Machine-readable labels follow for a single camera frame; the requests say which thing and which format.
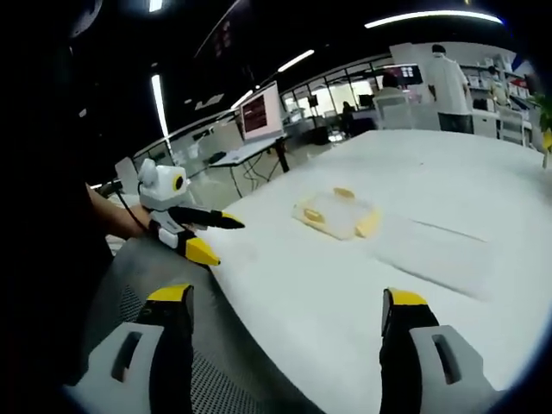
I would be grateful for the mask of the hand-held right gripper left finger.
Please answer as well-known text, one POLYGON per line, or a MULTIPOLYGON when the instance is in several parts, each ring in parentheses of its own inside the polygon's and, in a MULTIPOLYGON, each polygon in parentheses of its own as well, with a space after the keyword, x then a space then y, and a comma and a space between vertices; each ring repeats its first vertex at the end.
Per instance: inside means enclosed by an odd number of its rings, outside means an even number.
POLYGON ((193 328, 193 286, 160 288, 90 352, 64 392, 84 413, 191 413, 193 328))

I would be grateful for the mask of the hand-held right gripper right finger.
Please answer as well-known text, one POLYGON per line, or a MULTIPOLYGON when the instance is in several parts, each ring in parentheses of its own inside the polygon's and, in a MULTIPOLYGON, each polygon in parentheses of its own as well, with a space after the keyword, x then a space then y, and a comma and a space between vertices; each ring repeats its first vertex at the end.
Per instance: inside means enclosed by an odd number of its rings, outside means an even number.
POLYGON ((415 292, 383 292, 381 413, 487 413, 503 397, 480 354, 415 292))

